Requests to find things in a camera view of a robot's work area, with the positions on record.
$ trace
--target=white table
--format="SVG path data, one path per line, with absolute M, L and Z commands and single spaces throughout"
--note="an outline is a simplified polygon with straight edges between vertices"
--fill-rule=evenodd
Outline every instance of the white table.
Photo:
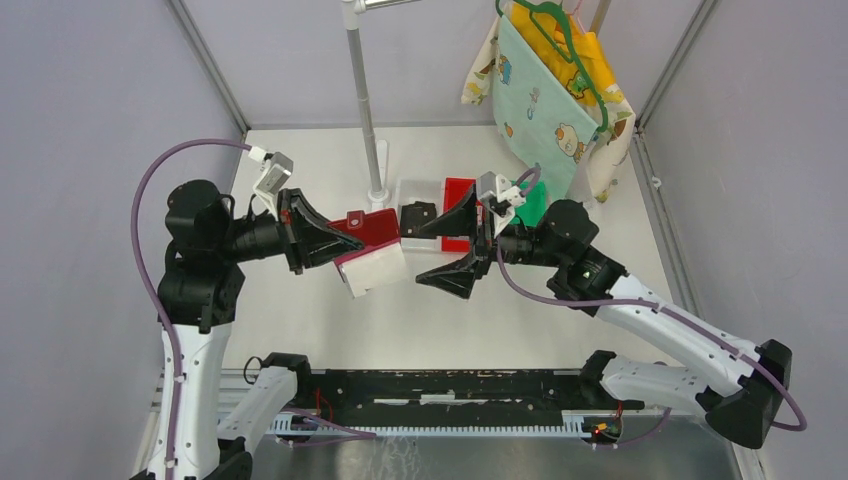
M 389 141 L 392 188 L 401 177 L 474 178 L 493 170 L 516 178 L 526 169 L 495 127 L 382 128 L 377 136 Z M 258 130 L 248 134 L 247 143 L 291 157 L 294 175 L 286 186 L 301 188 L 325 217 L 367 210 L 368 171 L 359 129 Z M 232 190 L 236 215 L 246 212 L 258 168 L 242 157 Z M 610 200 L 590 214 L 601 229 L 593 245 L 670 299 L 629 163 Z M 417 253 L 407 261 L 417 273 L 455 258 Z M 553 269 L 508 268 L 520 285 L 552 295 L 544 285 Z M 284 256 L 249 262 L 242 269 L 247 280 L 225 368 L 241 368 L 249 356 L 272 351 L 303 353 L 313 368 L 337 369 L 579 368 L 596 349 L 673 362 L 624 330 L 520 297 L 496 265 L 477 282 L 468 301 L 417 285 L 412 278 L 354 300 L 333 265 L 295 276 Z

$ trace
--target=clothes hanger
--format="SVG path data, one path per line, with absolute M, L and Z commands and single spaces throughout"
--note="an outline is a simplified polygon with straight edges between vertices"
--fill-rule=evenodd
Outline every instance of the clothes hanger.
M 589 90 L 592 92 L 592 95 L 595 96 L 595 100 L 598 102 L 598 107 L 601 109 L 601 125 L 598 126 L 598 132 L 603 132 L 609 127 L 609 115 L 607 113 L 607 107 L 604 104 L 601 95 L 598 93 L 598 90 L 595 88 L 595 82 L 592 81 L 592 78 L 586 71 L 586 67 L 583 65 L 583 62 L 580 61 L 580 57 L 577 55 L 577 51 L 574 49 L 574 40 L 571 38 L 571 25 L 568 22 L 568 17 L 566 17 L 565 12 L 562 10 L 560 5 L 552 2 L 543 2 L 538 5 L 530 3 L 526 0 L 513 0 L 513 2 L 521 5 L 530 11 L 530 20 L 533 22 L 533 25 L 539 30 L 539 32 L 545 37 L 548 43 L 554 47 L 554 50 L 562 56 L 562 58 L 568 63 L 574 63 L 577 66 L 577 70 L 583 75 L 583 78 L 586 79 L 586 82 L 589 84 Z M 501 0 L 495 0 L 495 10 L 498 12 L 498 16 L 503 16 L 503 10 L 501 10 Z M 548 32 L 542 28 L 542 25 L 536 20 L 534 14 L 542 14 L 542 15 L 550 15 L 557 21 L 559 27 L 562 29 L 563 36 L 565 37 L 565 44 L 568 47 L 568 52 L 570 55 L 567 55 L 562 48 L 548 35 Z

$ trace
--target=yellow cloth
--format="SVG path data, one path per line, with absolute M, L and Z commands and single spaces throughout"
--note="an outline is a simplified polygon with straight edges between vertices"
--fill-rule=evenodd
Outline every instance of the yellow cloth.
M 539 25 L 542 26 L 545 32 L 554 39 L 554 42 L 559 45 L 562 51 L 566 55 L 569 55 L 568 46 L 565 43 L 565 35 L 557 24 L 556 19 L 545 14 L 535 14 L 533 17 L 539 22 Z M 568 90 L 578 103 L 588 107 L 597 105 L 595 96 L 589 90 L 587 82 L 581 78 L 582 75 L 577 70 L 577 65 L 574 62 L 567 62 L 554 49 L 545 36 L 542 35 L 542 32 L 536 28 L 533 21 L 530 20 L 529 10 L 517 3 L 513 4 L 510 20 L 512 20 L 512 24 L 524 38 L 524 41 L 530 45 L 530 48 L 536 52 L 536 55 L 539 56 L 551 73 L 554 74 L 554 77 L 559 80 L 562 86 Z M 595 83 L 595 89 L 601 95 L 604 103 L 621 103 L 621 100 L 624 99 L 621 90 L 615 93 L 606 91 L 607 88 L 616 83 L 615 73 L 613 73 L 606 57 L 604 57 L 604 50 L 601 48 L 598 37 L 593 32 L 580 33 L 571 15 L 568 16 L 568 22 L 571 28 L 571 38 L 574 41 L 574 49 L 583 62 L 586 73 L 589 74 L 589 77 Z

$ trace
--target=gray wall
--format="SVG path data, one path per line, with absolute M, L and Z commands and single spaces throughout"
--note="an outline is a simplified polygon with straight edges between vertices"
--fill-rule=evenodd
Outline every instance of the gray wall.
M 637 110 L 698 3 L 644 0 L 610 8 L 601 40 Z M 359 121 L 340 0 L 186 4 L 254 127 Z M 586 28 L 596 4 L 585 2 Z M 494 0 L 423 0 L 360 18 L 375 122 L 492 122 L 491 102 L 460 105 L 459 96 L 495 18 Z
M 166 148 L 237 132 L 163 1 L 0 2 L 0 65 L 2 476 L 127 478 L 161 368 L 132 195 Z M 168 192 L 226 186 L 236 157 L 187 152 L 152 182 L 154 278 Z
M 845 478 L 846 18 L 842 0 L 721 2 L 647 127 L 706 318 L 795 353 L 810 429 L 771 433 L 775 479 Z

